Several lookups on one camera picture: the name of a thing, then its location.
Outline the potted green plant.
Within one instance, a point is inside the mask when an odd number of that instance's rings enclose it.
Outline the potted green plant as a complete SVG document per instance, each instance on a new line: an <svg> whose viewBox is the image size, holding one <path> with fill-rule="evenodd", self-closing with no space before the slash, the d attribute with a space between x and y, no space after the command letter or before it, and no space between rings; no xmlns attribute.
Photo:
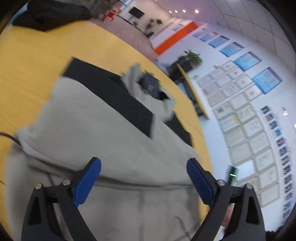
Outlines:
<svg viewBox="0 0 296 241"><path fill-rule="evenodd" d="M200 66L202 62L203 60L201 59L200 54L196 54L191 50L185 51L184 54L180 55L177 60L177 63L186 73Z"/></svg>

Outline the long yellow side table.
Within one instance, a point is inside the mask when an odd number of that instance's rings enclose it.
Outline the long yellow side table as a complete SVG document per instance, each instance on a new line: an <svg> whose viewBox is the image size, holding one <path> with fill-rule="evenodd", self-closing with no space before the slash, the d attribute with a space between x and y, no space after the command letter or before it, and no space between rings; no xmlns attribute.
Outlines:
<svg viewBox="0 0 296 241"><path fill-rule="evenodd" d="M184 69L180 66L180 64L177 64L177 67L180 71L180 73L182 74L185 83L188 85L189 90L192 94L192 96L194 97L194 102L197 104L197 106L199 107L199 109L201 110L202 114L205 116L206 119L210 119L209 115L206 111L206 108L204 107L204 104L201 100L201 98L199 97L198 93L196 92L191 80L189 80L189 77L187 76L187 73L184 71Z"/></svg>

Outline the beige and black jacket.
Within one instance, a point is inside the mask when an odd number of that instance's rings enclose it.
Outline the beige and black jacket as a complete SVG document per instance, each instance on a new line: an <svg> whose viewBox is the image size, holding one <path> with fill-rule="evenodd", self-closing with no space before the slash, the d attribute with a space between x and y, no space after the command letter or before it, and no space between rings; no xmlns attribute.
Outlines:
<svg viewBox="0 0 296 241"><path fill-rule="evenodd" d="M186 163L198 158L167 88L154 98L139 65L123 75L73 59L37 120L16 132L6 174L14 240L34 186L61 184L93 157L101 173L79 207L97 240L189 240L199 228L198 194Z"/></svg>

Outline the black folded garment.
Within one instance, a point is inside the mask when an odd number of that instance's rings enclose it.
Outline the black folded garment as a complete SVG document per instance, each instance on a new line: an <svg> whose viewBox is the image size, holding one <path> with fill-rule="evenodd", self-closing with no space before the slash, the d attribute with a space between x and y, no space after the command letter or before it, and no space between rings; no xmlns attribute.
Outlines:
<svg viewBox="0 0 296 241"><path fill-rule="evenodd" d="M29 1L27 10L18 15L12 25L46 32L76 21L90 19L92 13L83 5L61 1Z"/></svg>

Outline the wall television screen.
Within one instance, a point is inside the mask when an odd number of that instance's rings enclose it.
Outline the wall television screen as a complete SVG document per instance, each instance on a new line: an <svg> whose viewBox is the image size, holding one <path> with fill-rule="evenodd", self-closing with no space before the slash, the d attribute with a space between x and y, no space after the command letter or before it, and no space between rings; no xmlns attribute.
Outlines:
<svg viewBox="0 0 296 241"><path fill-rule="evenodd" d="M136 18L136 19L140 19L144 15L144 12L136 7L131 8L128 11L128 13L131 15L132 18Z"/></svg>

